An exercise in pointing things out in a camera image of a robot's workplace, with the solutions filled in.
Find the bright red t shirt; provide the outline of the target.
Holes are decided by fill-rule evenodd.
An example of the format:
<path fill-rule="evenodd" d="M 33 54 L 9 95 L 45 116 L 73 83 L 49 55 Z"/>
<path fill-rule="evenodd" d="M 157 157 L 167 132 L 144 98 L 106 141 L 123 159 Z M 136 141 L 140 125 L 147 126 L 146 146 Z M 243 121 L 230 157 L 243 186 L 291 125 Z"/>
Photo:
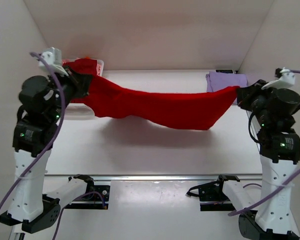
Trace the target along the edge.
<path fill-rule="evenodd" d="M 103 105 L 105 117 L 140 117 L 178 130 L 209 130 L 235 101 L 237 86 L 216 92 L 153 93 L 121 87 L 96 76 L 91 93 Z"/>

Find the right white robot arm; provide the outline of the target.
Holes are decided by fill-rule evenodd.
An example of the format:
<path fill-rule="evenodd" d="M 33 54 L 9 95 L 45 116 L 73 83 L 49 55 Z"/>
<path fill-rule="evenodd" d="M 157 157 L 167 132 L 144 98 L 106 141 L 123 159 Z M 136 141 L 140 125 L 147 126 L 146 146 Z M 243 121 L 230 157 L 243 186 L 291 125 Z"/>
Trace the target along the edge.
<path fill-rule="evenodd" d="M 277 81 L 258 80 L 239 88 L 238 106 L 250 112 L 260 128 L 251 139 L 259 145 L 262 168 L 261 195 L 254 202 L 235 175 L 191 187 L 187 196 L 197 197 L 214 211 L 230 203 L 231 216 L 238 216 L 240 234 L 249 240 L 296 240 L 291 225 L 292 179 L 300 161 L 300 137 L 293 129 L 300 110 L 300 95 Z"/>

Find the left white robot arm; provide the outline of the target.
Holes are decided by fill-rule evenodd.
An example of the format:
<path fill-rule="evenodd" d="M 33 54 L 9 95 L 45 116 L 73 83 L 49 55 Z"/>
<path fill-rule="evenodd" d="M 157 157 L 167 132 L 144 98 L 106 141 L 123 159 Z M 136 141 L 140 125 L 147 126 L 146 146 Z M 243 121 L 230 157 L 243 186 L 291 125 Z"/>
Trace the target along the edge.
<path fill-rule="evenodd" d="M 8 210 L 0 215 L 2 224 L 21 225 L 24 232 L 34 234 L 51 227 L 62 209 L 75 199 L 94 195 L 93 179 L 84 174 L 70 177 L 55 191 L 43 192 L 45 170 L 61 118 L 73 99 L 88 95 L 92 79 L 92 75 L 67 67 L 65 74 L 36 75 L 23 82 L 12 141 L 15 192 Z"/>

